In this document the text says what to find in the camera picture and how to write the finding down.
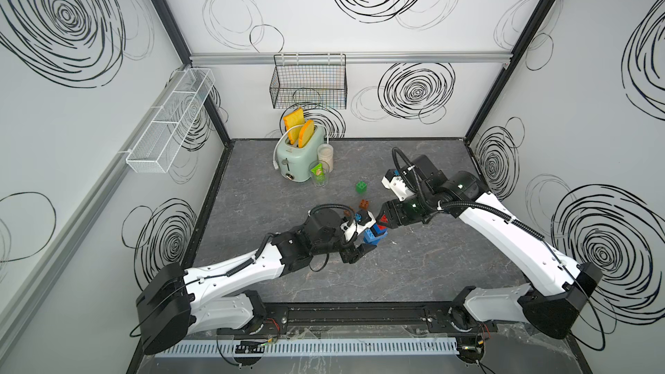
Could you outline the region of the clear glass with green packet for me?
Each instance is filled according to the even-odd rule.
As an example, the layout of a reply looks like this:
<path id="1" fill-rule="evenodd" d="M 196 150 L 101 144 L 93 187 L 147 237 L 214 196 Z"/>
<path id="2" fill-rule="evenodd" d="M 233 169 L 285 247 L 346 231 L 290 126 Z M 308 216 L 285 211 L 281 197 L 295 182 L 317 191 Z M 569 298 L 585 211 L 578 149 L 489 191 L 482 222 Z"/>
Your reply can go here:
<path id="1" fill-rule="evenodd" d="M 329 180 L 329 166 L 325 161 L 315 161 L 309 166 L 310 181 L 315 187 L 325 187 Z"/>

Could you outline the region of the mint green toaster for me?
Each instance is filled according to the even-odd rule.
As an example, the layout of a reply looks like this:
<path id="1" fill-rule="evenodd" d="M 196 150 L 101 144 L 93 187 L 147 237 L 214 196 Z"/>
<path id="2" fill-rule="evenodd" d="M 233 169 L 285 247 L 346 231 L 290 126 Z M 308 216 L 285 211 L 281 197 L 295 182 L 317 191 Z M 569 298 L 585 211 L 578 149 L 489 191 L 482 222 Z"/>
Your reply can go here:
<path id="1" fill-rule="evenodd" d="M 311 164 L 318 161 L 318 149 L 328 142 L 327 129 L 319 123 L 314 124 L 313 137 L 304 148 L 291 145 L 287 130 L 277 141 L 273 150 L 273 168 L 287 180 L 302 183 L 310 178 Z"/>

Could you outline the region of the orange toast slice front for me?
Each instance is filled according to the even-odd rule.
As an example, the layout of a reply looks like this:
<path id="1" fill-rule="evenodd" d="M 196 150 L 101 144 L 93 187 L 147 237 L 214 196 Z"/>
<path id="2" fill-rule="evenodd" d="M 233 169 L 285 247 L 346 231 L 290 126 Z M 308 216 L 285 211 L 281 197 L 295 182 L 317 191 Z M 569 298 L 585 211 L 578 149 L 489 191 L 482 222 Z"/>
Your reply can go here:
<path id="1" fill-rule="evenodd" d="M 307 121 L 300 129 L 299 135 L 298 135 L 298 140 L 297 140 L 297 146 L 299 148 L 304 148 L 308 142 L 311 140 L 313 137 L 313 134 L 315 132 L 316 126 L 314 121 Z"/>

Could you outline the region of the red long lego brick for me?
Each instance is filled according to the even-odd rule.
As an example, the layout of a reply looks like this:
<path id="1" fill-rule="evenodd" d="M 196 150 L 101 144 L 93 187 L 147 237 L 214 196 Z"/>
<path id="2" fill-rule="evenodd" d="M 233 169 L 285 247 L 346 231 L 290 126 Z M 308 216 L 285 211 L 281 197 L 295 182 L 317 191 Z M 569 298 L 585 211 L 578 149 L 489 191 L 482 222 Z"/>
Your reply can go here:
<path id="1" fill-rule="evenodd" d="M 386 215 L 381 216 L 381 218 L 379 218 L 379 220 L 378 220 L 378 225 L 379 226 L 389 227 L 390 224 L 391 224 L 390 220 L 388 219 L 388 217 Z"/>

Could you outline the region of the jar of beige grains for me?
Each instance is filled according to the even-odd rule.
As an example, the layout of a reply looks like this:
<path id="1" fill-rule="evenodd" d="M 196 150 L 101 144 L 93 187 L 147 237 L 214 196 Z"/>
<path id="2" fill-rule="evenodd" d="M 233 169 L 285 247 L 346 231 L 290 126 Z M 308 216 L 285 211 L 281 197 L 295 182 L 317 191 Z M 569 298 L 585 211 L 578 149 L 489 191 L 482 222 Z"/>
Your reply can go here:
<path id="1" fill-rule="evenodd" d="M 322 144 L 317 149 L 318 160 L 327 167 L 329 171 L 334 170 L 334 148 L 329 144 Z"/>

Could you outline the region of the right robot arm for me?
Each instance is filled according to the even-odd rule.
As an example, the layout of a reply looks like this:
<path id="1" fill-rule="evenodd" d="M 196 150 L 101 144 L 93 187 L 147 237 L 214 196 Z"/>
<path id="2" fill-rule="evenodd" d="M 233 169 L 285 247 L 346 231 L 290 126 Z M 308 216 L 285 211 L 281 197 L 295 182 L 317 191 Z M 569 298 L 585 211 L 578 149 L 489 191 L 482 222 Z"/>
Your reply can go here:
<path id="1" fill-rule="evenodd" d="M 395 199 L 382 205 L 380 225 L 396 229 L 428 224 L 444 214 L 483 235 L 526 277 L 517 287 L 466 287 L 452 301 L 449 317 L 460 332 L 488 321 L 528 323 L 553 339 L 565 339 L 601 282 L 600 268 L 579 263 L 552 247 L 520 221 L 476 175 L 447 177 L 421 155 L 409 159 L 395 147 L 394 168 L 382 180 Z"/>

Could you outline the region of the light green square lego brick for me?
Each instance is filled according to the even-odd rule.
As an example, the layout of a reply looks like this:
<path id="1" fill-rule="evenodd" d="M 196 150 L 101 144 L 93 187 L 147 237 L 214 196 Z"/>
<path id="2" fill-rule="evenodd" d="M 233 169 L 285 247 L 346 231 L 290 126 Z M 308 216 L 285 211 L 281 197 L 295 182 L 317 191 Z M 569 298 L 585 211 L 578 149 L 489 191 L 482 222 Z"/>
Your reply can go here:
<path id="1" fill-rule="evenodd" d="M 355 185 L 355 190 L 358 194 L 366 193 L 367 192 L 367 183 L 365 183 L 364 181 L 359 181 Z"/>

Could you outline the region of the blue square lego brick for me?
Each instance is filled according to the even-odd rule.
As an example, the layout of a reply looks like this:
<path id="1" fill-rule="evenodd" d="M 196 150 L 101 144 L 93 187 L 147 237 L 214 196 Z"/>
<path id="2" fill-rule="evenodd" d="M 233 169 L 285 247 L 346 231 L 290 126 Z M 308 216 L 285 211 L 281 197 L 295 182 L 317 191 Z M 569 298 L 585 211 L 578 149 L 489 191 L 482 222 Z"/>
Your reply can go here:
<path id="1" fill-rule="evenodd" d="M 376 238 L 383 237 L 387 233 L 387 228 L 375 223 L 371 228 L 372 235 Z"/>

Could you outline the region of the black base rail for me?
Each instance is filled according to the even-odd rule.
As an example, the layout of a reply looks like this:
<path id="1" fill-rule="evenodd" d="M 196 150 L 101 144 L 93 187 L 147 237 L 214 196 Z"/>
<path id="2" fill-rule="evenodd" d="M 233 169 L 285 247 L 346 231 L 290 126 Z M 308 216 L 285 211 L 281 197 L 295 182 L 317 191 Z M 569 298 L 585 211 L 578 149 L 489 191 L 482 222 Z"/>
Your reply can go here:
<path id="1" fill-rule="evenodd" d="M 255 292 L 223 298 L 208 310 L 180 313 L 155 327 L 155 338 L 177 343 L 198 332 L 223 335 L 285 334 L 293 327 L 414 326 L 427 333 L 474 335 L 484 328 L 496 332 L 502 319 L 476 320 L 460 303 L 264 303 Z"/>

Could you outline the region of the yellow toast slice back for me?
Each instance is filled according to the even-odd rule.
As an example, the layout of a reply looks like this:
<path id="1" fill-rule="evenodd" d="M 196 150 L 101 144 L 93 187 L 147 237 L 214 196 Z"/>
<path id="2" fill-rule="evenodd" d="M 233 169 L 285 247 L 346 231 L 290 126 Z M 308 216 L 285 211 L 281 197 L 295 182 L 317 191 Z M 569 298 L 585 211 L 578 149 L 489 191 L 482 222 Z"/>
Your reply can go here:
<path id="1" fill-rule="evenodd" d="M 304 119 L 303 109 L 301 107 L 298 107 L 290 114 L 287 114 L 283 118 L 283 123 L 285 126 L 285 130 L 287 132 L 287 139 L 289 140 L 289 144 L 297 146 L 301 128 L 306 123 Z"/>

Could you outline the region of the white mesh wall shelf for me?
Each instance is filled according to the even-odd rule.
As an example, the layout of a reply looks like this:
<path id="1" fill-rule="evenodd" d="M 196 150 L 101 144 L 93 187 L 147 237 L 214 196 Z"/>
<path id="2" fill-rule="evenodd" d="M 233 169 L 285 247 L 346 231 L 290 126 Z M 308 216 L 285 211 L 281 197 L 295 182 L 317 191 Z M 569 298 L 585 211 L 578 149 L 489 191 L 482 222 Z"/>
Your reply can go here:
<path id="1" fill-rule="evenodd" d="M 214 84 L 210 69 L 177 71 L 166 87 L 166 97 L 126 157 L 127 165 L 136 173 L 167 173 Z"/>

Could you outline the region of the light blue long lego brick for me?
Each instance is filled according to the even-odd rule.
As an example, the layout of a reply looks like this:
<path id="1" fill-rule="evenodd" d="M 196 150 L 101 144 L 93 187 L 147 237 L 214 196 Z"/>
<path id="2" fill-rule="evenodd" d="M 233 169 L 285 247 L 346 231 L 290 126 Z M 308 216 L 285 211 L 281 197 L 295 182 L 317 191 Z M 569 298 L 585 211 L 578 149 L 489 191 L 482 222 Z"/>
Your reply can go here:
<path id="1" fill-rule="evenodd" d="M 363 241 L 364 241 L 364 243 L 377 246 L 379 244 L 379 242 L 386 237 L 386 235 L 387 235 L 386 231 L 376 235 L 372 231 L 372 229 L 367 229 L 367 230 L 364 231 Z"/>

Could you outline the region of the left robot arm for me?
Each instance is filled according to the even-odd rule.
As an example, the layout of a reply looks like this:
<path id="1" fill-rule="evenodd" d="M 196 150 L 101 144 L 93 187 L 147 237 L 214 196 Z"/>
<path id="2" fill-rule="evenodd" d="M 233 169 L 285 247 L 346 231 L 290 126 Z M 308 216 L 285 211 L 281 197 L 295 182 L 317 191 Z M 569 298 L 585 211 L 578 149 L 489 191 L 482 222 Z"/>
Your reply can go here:
<path id="1" fill-rule="evenodd" d="M 308 212 L 305 223 L 269 233 L 247 254 L 200 268 L 168 264 L 136 301 L 135 335 L 142 351 L 161 353 L 190 334 L 218 328 L 255 332 L 267 312 L 250 286 L 307 268 L 315 256 L 337 253 L 353 264 L 376 248 L 384 232 L 369 211 L 322 204 Z"/>

